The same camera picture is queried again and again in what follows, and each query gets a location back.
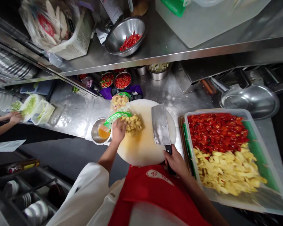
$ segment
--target kitchen counter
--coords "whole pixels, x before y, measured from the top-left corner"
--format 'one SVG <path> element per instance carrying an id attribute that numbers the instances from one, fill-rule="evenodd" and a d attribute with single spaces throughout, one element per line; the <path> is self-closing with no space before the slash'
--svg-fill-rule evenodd
<path id="1" fill-rule="evenodd" d="M 148 20 L 148 32 L 134 54 L 128 57 L 111 55 L 95 35 L 85 56 L 63 61 L 61 74 L 70 76 L 283 47 L 283 0 L 271 1 L 253 19 L 194 48 L 188 48 L 160 17 L 155 10 L 155 1 L 149 1 L 145 17 Z"/>
<path id="2" fill-rule="evenodd" d="M 133 76 L 132 84 L 141 86 L 145 99 L 160 104 L 165 103 L 166 110 L 173 117 L 176 126 L 175 146 L 180 154 L 184 156 L 178 119 L 190 111 L 214 108 L 211 97 L 206 94 L 204 89 L 182 94 L 171 71 L 161 81 L 154 81 L 146 75 L 141 77 Z M 110 101 L 102 97 L 80 96 L 72 93 L 71 86 L 63 81 L 58 81 L 49 102 L 56 109 L 48 123 L 40 125 L 40 127 L 87 140 L 91 140 L 91 125 L 98 118 L 108 117 L 110 109 Z M 255 121 L 255 123 L 283 183 L 283 165 L 272 121 L 266 119 Z"/>

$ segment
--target bowl of orange liquid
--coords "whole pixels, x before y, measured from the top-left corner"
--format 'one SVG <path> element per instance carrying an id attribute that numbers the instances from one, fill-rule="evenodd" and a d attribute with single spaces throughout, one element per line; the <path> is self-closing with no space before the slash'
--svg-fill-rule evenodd
<path id="1" fill-rule="evenodd" d="M 111 142 L 112 140 L 111 133 L 101 129 L 101 125 L 103 125 L 105 121 L 106 121 L 105 118 L 99 118 L 92 125 L 91 138 L 93 142 L 97 145 L 102 145 L 107 142 Z"/>

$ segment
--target white cutting board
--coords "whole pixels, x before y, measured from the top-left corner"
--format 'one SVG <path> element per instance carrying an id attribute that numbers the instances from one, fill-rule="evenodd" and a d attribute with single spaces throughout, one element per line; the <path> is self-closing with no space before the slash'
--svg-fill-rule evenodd
<path id="1" fill-rule="evenodd" d="M 141 116 L 144 129 L 135 136 L 125 135 L 125 138 L 119 145 L 117 153 L 120 157 L 134 166 L 155 165 L 164 161 L 162 150 L 165 146 L 157 145 L 154 142 L 154 133 L 152 126 L 151 108 L 158 105 L 152 100 L 134 100 L 130 102 L 130 110 L 132 115 Z M 176 141 L 176 127 L 170 113 L 167 113 L 168 128 L 171 143 Z"/>

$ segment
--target red apron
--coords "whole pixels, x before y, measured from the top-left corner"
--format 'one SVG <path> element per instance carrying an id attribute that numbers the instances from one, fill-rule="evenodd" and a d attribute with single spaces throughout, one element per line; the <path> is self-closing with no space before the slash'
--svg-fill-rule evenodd
<path id="1" fill-rule="evenodd" d="M 148 202 L 175 215 L 187 225 L 210 225 L 205 221 L 181 180 L 163 165 L 130 166 L 108 226 L 129 225 L 134 202 Z"/>

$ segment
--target knife handle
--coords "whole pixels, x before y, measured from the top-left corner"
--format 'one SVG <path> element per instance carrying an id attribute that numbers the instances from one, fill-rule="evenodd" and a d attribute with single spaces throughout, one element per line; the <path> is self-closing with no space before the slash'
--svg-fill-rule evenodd
<path id="1" fill-rule="evenodd" d="M 172 146 L 171 145 L 165 145 L 165 147 L 166 147 L 166 152 L 168 152 L 170 155 L 172 155 Z M 174 172 L 174 170 L 172 170 L 169 163 L 168 163 L 168 172 L 171 175 L 176 175 L 176 173 Z"/>

